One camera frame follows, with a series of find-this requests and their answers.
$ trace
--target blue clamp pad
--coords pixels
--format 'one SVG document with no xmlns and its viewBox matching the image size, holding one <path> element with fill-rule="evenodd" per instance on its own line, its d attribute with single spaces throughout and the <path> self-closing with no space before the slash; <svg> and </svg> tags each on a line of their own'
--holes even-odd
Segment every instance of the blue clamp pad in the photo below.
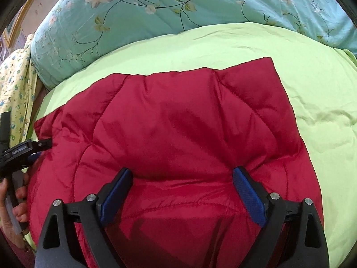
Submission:
<svg viewBox="0 0 357 268">
<path fill-rule="evenodd" d="M 99 191 L 96 210 L 103 228 L 113 222 L 132 185 L 132 172 L 122 168 L 113 181 Z"/>
<path fill-rule="evenodd" d="M 27 161 L 31 164 L 33 164 L 41 155 L 42 151 L 37 152 L 37 153 L 33 153 L 31 154 L 28 158 Z"/>
<path fill-rule="evenodd" d="M 253 222 L 260 225 L 260 227 L 265 226 L 267 222 L 266 211 L 268 207 L 268 202 L 264 203 L 257 192 L 261 192 L 262 185 L 258 182 L 254 182 L 249 174 L 241 167 L 236 167 L 233 170 L 233 184 L 236 191 L 239 193 L 250 217 Z M 259 191 L 256 191 L 253 185 L 259 184 Z"/>
</svg>

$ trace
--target turquoise floral blanket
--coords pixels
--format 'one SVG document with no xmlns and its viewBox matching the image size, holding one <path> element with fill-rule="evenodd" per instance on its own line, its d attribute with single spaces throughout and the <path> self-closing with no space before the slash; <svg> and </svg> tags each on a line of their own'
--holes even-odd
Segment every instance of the turquoise floral blanket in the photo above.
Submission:
<svg viewBox="0 0 357 268">
<path fill-rule="evenodd" d="M 51 89 L 129 43 L 244 22 L 287 28 L 357 54 L 356 28 L 335 0 L 60 0 L 36 31 L 31 54 Z"/>
</svg>

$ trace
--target gold frame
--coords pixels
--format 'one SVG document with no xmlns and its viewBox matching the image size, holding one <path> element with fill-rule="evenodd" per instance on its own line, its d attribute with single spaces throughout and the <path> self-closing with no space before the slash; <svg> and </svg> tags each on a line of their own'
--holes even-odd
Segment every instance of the gold frame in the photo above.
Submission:
<svg viewBox="0 0 357 268">
<path fill-rule="evenodd" d="M 10 32 L 8 32 L 7 27 L 5 28 L 3 32 L 3 37 L 7 48 L 11 49 L 12 47 L 15 46 L 17 38 L 20 34 L 21 24 L 24 21 L 24 18 L 27 12 L 29 11 L 33 1 L 34 0 L 27 0 L 26 3 L 20 9 L 20 11 L 16 14 L 14 18 L 15 21 L 11 26 Z"/>
</svg>

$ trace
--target wall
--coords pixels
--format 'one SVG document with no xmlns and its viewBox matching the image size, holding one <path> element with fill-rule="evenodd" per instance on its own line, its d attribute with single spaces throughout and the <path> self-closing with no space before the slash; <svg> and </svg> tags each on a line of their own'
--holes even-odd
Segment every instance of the wall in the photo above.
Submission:
<svg viewBox="0 0 357 268">
<path fill-rule="evenodd" d="M 43 19 L 51 11 L 53 6 L 58 0 L 34 0 L 33 4 L 29 8 L 21 28 L 24 31 L 24 35 L 35 33 L 38 26 L 40 26 Z"/>
</svg>

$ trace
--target fabric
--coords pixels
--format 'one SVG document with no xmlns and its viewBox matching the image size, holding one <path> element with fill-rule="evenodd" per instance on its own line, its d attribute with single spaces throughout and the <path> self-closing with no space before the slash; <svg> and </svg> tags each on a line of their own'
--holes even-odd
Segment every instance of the fabric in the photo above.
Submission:
<svg viewBox="0 0 357 268">
<path fill-rule="evenodd" d="M 0 225 L 0 232 L 3 233 L 2 226 Z M 15 244 L 13 244 L 8 238 L 6 238 L 6 241 L 10 248 L 13 250 L 17 258 L 20 260 L 20 262 L 24 265 L 24 268 L 33 268 L 35 266 L 35 255 L 33 254 L 32 250 L 24 251 L 22 249 L 19 249 Z"/>
<path fill-rule="evenodd" d="M 31 51 L 42 82 L 52 89 L 129 43 L 249 21 L 357 54 L 357 30 L 336 0 L 60 0 L 36 31 Z"/>
<path fill-rule="evenodd" d="M 30 46 L 33 34 L 25 47 L 14 51 L 0 66 L 0 113 L 11 111 L 10 147 L 26 139 L 37 74 L 31 62 Z"/>
<path fill-rule="evenodd" d="M 268 192 L 312 198 L 323 221 L 315 171 L 271 58 L 224 70 L 114 74 L 35 130 L 53 141 L 28 188 L 35 242 L 53 200 L 97 193 L 122 167 L 134 184 L 107 232 L 128 268 L 238 267 L 259 225 L 233 186 L 236 166 Z M 77 234 L 95 267 L 80 227 Z"/>
<path fill-rule="evenodd" d="M 201 27 L 106 55 L 52 90 L 37 118 L 110 73 L 225 69 L 264 56 L 273 58 L 318 176 L 330 267 L 336 268 L 357 239 L 357 61 L 349 51 L 254 23 Z"/>
</svg>

